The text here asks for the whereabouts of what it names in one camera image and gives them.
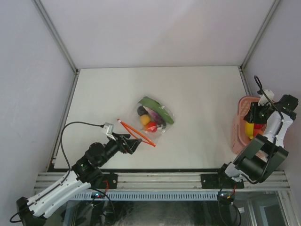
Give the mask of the red fake apple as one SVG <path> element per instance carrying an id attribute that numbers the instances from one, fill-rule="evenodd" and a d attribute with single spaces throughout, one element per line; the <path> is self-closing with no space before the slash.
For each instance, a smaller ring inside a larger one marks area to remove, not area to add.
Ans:
<path id="1" fill-rule="evenodd" d="M 264 124 L 254 124 L 253 129 L 261 129 L 264 126 Z"/>

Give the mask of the yellow fake banana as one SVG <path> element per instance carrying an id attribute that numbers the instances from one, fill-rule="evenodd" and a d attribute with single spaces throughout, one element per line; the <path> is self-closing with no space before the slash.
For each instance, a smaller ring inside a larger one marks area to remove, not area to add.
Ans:
<path id="1" fill-rule="evenodd" d="M 249 123 L 249 122 L 245 121 L 245 134 L 250 139 L 253 139 L 253 130 L 254 130 L 254 123 Z"/>

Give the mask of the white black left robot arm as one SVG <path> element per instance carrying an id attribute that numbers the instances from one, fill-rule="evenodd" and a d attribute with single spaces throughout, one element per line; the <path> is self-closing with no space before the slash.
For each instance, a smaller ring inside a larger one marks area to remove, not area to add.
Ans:
<path id="1" fill-rule="evenodd" d="M 95 142 L 85 154 L 58 181 L 30 198 L 16 201 L 17 214 L 24 226 L 43 226 L 46 220 L 72 197 L 90 188 L 99 188 L 103 183 L 100 168 L 117 152 L 133 154 L 140 138 L 129 134 L 113 133 L 105 145 Z"/>

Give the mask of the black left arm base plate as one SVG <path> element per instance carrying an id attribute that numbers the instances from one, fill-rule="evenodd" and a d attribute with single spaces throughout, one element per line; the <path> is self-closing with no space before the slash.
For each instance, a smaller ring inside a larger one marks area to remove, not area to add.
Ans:
<path id="1" fill-rule="evenodd" d="M 93 186 L 96 189 L 116 189 L 118 185 L 118 175 L 115 173 L 103 174 L 103 177 L 97 180 Z"/>

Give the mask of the wrinkled yellow fake fruit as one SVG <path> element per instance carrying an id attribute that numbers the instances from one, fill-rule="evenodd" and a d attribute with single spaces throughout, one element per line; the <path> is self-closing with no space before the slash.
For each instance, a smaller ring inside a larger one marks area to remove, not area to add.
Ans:
<path id="1" fill-rule="evenodd" d="M 151 118 L 147 114 L 144 114 L 144 115 L 140 116 L 139 119 L 140 119 L 140 122 L 143 126 L 147 125 L 151 121 Z"/>

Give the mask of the clear zip top bag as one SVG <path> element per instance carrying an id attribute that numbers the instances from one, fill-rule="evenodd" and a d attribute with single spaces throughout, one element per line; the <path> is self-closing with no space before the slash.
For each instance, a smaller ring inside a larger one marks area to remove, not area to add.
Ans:
<path id="1" fill-rule="evenodd" d="M 166 105 L 145 96 L 126 118 L 117 121 L 131 136 L 155 147 L 159 138 L 174 125 L 175 116 Z"/>

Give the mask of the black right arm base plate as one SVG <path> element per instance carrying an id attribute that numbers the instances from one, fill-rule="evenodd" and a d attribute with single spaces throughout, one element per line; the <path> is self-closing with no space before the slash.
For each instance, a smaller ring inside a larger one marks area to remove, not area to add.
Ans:
<path id="1" fill-rule="evenodd" d="M 236 182 L 228 176 L 220 175 L 217 173 L 201 174 L 201 185 L 203 189 L 243 189 L 245 187 L 244 182 Z"/>

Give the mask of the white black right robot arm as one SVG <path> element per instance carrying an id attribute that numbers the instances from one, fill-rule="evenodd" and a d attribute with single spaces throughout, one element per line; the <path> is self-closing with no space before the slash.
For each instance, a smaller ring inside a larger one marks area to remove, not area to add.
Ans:
<path id="1" fill-rule="evenodd" d="M 233 181 L 243 179 L 251 184 L 264 182 L 288 156 L 284 137 L 296 119 L 297 106 L 298 99 L 291 95 L 283 95 L 273 104 L 262 97 L 241 98 L 235 118 L 235 137 L 242 135 L 249 143 L 234 161 L 220 168 L 217 185 L 226 188 Z"/>

